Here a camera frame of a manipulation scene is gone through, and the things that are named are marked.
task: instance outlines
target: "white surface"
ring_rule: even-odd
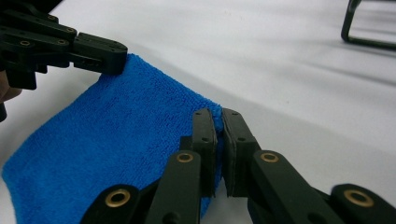
[[[52,14],[239,111],[261,147],[286,156],[313,187],[353,183],[395,206],[396,54],[343,43],[346,8],[347,0],[66,0]],[[358,12],[355,34],[396,36],[396,4]],[[0,165],[97,78],[73,67],[37,74],[36,91],[6,103]],[[0,223],[15,223],[3,181],[0,207]],[[251,223],[246,200],[221,188],[202,223]]]

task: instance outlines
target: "towel fold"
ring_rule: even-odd
[[[204,107],[221,132],[218,104],[128,55],[122,75],[101,75],[5,164],[18,223],[79,223],[102,190],[144,188],[161,177],[180,136],[191,135],[193,111]]]

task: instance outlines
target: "brass screw insert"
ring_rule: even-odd
[[[177,155],[177,160],[180,162],[190,162],[193,158],[190,153],[180,153]]]
[[[109,207],[120,207],[128,203],[131,194],[126,189],[117,189],[109,193],[106,197],[106,205]]]
[[[347,189],[344,191],[344,196],[352,203],[360,207],[372,207],[374,201],[366,193],[356,189]]]
[[[270,153],[270,152],[262,153],[261,158],[263,161],[267,161],[267,162],[279,161],[279,157],[277,155],[275,155],[274,153]]]
[[[24,46],[29,46],[29,45],[30,45],[30,42],[27,41],[27,40],[22,40],[22,41],[20,42],[20,44],[21,44],[21,45],[24,45]]]

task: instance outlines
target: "black plastic part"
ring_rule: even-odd
[[[131,213],[133,213],[131,223],[145,223],[146,216],[148,215],[149,208],[151,207],[151,203],[154,198],[155,192],[157,191],[159,183],[160,180],[154,181],[152,184],[148,185],[139,192],[139,202],[137,203],[137,207],[134,211],[130,211]]]
[[[396,50],[395,43],[389,43],[386,41],[377,41],[373,39],[365,39],[359,38],[356,36],[350,36],[349,31],[352,26],[353,18],[355,16],[355,11],[357,10],[361,0],[349,0],[346,16],[344,18],[343,28],[341,31],[341,37],[344,41],[350,44],[362,45],[366,47],[373,47],[378,49],[388,49],[388,50]]]
[[[249,164],[253,153],[260,150],[260,146],[241,114],[224,108],[222,115],[224,123],[222,173],[227,195],[247,197]]]
[[[253,224],[277,224],[272,213],[251,198],[247,199],[247,209]]]
[[[212,114],[207,108],[192,116],[192,150],[201,156],[201,183],[203,197],[215,195],[216,137]]]
[[[113,186],[96,198],[80,223],[130,224],[137,202],[137,188],[129,185]]]
[[[8,5],[24,5],[28,4],[36,8],[36,10],[39,10],[41,12],[45,13],[50,13],[54,8],[56,8],[62,0],[0,0],[0,6],[2,4],[8,4]]]
[[[251,173],[277,223],[344,223],[279,153],[254,153]]]
[[[128,49],[119,42],[79,33],[70,61],[77,68],[119,75],[123,71]]]
[[[7,118],[7,111],[4,103],[0,103],[0,122]]]
[[[201,206],[201,157],[181,150],[166,165],[148,211],[146,224],[199,223]]]
[[[334,187],[330,204],[346,223],[396,223],[394,207],[370,190],[356,185]]]

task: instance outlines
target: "blue towel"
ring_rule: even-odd
[[[191,135],[193,111],[204,107],[221,132],[218,104],[129,55],[122,75],[101,75],[4,166],[18,223],[79,223],[102,190],[144,188],[161,177],[180,136]],[[203,200],[202,211],[207,206]]]

